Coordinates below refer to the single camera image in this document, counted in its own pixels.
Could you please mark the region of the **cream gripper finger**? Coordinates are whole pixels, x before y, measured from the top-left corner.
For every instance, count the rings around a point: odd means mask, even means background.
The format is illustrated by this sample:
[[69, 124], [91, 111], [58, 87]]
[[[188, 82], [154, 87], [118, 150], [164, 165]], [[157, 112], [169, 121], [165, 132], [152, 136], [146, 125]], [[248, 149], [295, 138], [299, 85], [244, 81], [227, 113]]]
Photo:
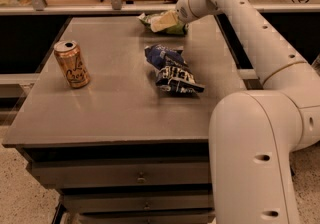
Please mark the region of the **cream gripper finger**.
[[151, 17], [150, 27], [153, 32], [160, 32], [179, 24], [178, 15], [174, 10], [169, 10]]

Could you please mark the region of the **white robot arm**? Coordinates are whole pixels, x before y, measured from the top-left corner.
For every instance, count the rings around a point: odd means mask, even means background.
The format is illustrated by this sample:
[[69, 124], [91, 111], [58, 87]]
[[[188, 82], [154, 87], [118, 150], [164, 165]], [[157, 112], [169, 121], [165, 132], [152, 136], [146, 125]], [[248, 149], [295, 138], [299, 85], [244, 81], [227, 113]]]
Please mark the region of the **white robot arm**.
[[209, 123], [217, 224], [300, 224], [289, 155], [320, 140], [320, 77], [248, 0], [179, 0], [190, 23], [223, 13], [261, 83], [230, 94]]

